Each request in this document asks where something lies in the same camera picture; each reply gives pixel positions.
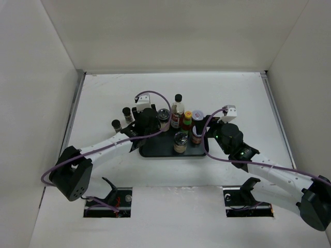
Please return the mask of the clear shaker black flip lid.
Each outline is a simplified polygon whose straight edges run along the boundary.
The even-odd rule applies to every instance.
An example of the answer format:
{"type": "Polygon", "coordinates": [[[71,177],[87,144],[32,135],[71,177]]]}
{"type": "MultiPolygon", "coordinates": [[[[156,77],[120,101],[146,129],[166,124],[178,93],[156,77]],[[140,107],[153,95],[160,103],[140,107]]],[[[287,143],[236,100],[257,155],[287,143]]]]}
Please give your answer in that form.
{"type": "Polygon", "coordinates": [[[187,149],[188,135],[184,132],[177,132],[174,135],[174,151],[184,153],[187,149]]]}

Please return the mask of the chili sauce bottle green label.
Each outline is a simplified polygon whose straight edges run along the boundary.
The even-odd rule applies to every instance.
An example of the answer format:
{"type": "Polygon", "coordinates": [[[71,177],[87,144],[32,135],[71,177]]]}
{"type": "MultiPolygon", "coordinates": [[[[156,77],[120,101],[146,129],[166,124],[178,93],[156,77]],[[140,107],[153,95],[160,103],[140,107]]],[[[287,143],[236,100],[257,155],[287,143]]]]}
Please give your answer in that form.
{"type": "Polygon", "coordinates": [[[184,113],[183,121],[180,130],[183,133],[189,134],[192,125],[192,112],[186,111],[184,113]]]}

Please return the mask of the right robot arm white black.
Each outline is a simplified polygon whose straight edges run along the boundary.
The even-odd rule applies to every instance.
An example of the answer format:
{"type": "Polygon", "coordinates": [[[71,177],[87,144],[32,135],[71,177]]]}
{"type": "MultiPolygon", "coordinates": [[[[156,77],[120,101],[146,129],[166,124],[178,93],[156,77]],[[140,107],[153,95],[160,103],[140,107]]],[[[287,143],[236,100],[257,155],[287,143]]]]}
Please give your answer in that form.
{"type": "Polygon", "coordinates": [[[224,117],[208,115],[194,120],[202,138],[214,138],[226,160],[238,169],[252,174],[240,188],[245,204],[270,203],[287,209],[318,231],[330,224],[330,180],[292,168],[281,167],[244,142],[238,126],[224,117]]]}

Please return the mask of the small spice jar black lid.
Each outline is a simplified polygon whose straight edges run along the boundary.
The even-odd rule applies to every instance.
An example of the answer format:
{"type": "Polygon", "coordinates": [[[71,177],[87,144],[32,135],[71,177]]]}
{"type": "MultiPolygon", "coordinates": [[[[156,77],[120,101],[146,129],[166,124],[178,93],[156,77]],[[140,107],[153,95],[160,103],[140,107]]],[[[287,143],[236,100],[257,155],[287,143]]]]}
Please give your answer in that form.
{"type": "Polygon", "coordinates": [[[124,118],[125,118],[125,122],[127,124],[130,124],[133,122],[133,117],[132,117],[132,114],[131,114],[131,109],[129,107],[125,107],[122,109],[122,113],[124,115],[124,118]]]}

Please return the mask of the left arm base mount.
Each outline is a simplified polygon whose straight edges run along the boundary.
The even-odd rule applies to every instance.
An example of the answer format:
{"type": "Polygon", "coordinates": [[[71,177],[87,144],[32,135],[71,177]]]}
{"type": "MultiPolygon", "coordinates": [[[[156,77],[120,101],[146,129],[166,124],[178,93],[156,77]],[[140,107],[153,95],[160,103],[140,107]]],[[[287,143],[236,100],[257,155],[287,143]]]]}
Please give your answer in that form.
{"type": "Polygon", "coordinates": [[[106,186],[102,197],[87,196],[81,197],[85,200],[84,218],[130,218],[133,197],[133,188],[116,187],[106,177],[102,177],[102,183],[91,183],[92,189],[96,186],[106,186]]]}

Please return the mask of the large grinder black top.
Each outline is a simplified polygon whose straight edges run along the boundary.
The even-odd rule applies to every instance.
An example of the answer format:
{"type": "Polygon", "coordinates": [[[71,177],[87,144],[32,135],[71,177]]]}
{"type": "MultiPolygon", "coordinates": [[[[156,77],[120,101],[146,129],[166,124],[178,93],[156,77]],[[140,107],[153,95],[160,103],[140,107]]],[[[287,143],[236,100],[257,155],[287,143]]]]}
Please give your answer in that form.
{"type": "Polygon", "coordinates": [[[170,111],[168,109],[160,109],[158,111],[158,120],[160,122],[160,129],[163,132],[167,132],[169,130],[170,125],[168,124],[170,119],[170,111]]]}

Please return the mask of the sauce jar white lid front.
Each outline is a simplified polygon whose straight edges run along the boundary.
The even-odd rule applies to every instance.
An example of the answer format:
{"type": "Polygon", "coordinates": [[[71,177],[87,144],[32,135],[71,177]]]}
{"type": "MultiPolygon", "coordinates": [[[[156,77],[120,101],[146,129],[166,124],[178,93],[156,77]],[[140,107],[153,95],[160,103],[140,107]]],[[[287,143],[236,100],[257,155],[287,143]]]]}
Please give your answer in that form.
{"type": "Polygon", "coordinates": [[[197,134],[197,128],[196,126],[193,126],[192,127],[192,135],[191,135],[191,141],[198,145],[198,144],[201,144],[202,142],[202,135],[201,134],[197,134]]]}

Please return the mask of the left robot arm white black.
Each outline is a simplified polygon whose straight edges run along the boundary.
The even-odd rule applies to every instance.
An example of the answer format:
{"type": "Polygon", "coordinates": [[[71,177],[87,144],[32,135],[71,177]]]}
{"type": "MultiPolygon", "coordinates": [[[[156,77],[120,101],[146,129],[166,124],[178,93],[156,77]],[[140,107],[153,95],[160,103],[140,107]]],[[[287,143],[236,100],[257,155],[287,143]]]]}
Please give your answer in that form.
{"type": "Polygon", "coordinates": [[[81,149],[73,146],[65,148],[49,172],[49,180],[69,201],[92,197],[99,199],[105,206],[114,204],[114,184],[106,177],[93,178],[93,171],[118,156],[135,151],[148,138],[160,133],[154,104],[141,111],[134,107],[132,112],[135,121],[113,137],[81,149]]]}

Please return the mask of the soy sauce bottle red label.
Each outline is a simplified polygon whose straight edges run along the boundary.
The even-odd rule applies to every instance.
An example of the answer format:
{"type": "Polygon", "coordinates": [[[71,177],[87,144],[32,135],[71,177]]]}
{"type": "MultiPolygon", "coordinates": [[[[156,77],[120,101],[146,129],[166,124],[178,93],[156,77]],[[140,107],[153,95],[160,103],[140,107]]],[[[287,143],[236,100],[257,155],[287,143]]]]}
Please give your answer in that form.
{"type": "Polygon", "coordinates": [[[179,129],[183,121],[185,107],[182,98],[181,94],[176,94],[175,101],[171,106],[171,127],[173,129],[179,129]]]}

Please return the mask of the small spice jar front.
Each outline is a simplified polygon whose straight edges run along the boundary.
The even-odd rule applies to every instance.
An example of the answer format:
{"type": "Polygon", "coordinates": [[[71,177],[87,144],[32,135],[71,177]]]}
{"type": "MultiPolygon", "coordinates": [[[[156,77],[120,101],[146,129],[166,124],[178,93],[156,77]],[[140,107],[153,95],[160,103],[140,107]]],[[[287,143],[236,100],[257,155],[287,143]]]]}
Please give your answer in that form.
{"type": "Polygon", "coordinates": [[[119,133],[122,131],[122,125],[121,122],[118,119],[115,119],[111,122],[111,125],[116,133],[119,133]]]}

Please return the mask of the sauce jar white lid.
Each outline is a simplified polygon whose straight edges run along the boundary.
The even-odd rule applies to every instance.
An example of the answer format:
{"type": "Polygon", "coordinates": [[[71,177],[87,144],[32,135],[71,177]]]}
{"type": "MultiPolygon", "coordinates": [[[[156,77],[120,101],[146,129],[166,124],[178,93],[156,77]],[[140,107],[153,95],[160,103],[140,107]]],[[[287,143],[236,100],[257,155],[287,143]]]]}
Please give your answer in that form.
{"type": "Polygon", "coordinates": [[[196,126],[193,126],[192,127],[192,135],[191,135],[191,141],[198,145],[198,144],[201,144],[202,142],[202,135],[201,134],[197,134],[197,128],[196,126]]]}
{"type": "Polygon", "coordinates": [[[192,120],[194,122],[196,121],[202,121],[204,119],[204,114],[200,110],[194,110],[192,111],[192,120]]]}

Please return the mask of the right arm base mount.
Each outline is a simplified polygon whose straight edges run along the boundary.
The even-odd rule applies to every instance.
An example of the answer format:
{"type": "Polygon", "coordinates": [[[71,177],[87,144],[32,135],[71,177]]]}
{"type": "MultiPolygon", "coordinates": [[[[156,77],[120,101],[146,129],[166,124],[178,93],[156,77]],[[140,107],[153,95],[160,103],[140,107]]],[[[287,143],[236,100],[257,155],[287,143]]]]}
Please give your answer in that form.
{"type": "Polygon", "coordinates": [[[274,217],[271,204],[256,201],[253,187],[260,179],[251,177],[244,184],[223,188],[225,213],[228,218],[274,217]]]}

